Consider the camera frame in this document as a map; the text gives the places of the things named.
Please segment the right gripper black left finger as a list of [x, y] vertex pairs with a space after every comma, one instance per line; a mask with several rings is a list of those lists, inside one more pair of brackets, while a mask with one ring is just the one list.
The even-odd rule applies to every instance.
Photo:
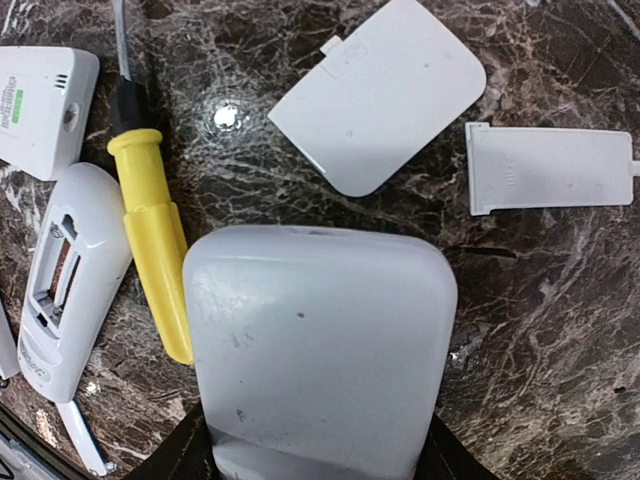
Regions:
[[211, 439], [198, 402], [158, 448], [125, 480], [209, 480], [215, 478]]

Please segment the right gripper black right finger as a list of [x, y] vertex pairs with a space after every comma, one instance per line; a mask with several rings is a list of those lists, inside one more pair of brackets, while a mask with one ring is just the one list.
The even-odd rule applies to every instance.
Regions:
[[433, 414], [414, 479], [493, 480], [493, 474]]

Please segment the small white remote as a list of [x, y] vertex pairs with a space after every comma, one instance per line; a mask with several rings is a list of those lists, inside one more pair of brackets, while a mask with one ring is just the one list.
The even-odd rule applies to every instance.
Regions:
[[407, 236], [231, 226], [183, 268], [195, 370], [225, 479], [410, 479], [457, 308]]

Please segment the slim white QR-code remote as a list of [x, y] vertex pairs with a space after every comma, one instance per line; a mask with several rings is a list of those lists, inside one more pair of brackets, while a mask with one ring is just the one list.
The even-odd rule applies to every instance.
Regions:
[[20, 372], [16, 342], [3, 304], [0, 305], [0, 371], [2, 388]]

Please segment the yellow handled screwdriver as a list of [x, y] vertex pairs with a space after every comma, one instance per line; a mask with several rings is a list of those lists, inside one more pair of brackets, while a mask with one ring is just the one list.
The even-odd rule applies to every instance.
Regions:
[[113, 137], [107, 151], [115, 160], [124, 206], [124, 224], [146, 300], [166, 353], [194, 363], [182, 267], [187, 243], [172, 201], [160, 144], [150, 125], [146, 88], [131, 75], [125, 3], [112, 3], [119, 83], [111, 95]]

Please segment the white remote with battery bay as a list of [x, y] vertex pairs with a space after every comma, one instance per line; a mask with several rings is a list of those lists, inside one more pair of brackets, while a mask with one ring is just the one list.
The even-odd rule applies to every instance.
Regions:
[[21, 315], [17, 355], [28, 383], [67, 403], [132, 261], [120, 186], [90, 163], [69, 167], [41, 225]]

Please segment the white slim remote battery cover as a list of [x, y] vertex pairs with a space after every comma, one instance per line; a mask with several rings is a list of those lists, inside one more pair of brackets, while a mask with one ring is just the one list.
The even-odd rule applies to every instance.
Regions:
[[629, 205], [639, 162], [623, 131], [465, 125], [469, 209]]

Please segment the white wide remote battery cover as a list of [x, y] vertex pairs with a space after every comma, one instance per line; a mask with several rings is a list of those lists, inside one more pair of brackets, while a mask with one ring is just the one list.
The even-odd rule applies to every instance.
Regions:
[[268, 117], [349, 197], [378, 189], [487, 84], [480, 60], [417, 1], [388, 2], [321, 51]]

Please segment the wide white remote control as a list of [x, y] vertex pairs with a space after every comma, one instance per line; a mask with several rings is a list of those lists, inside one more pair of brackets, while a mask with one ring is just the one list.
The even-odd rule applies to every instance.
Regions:
[[69, 47], [1, 48], [1, 160], [56, 181], [80, 158], [99, 75], [96, 55]]

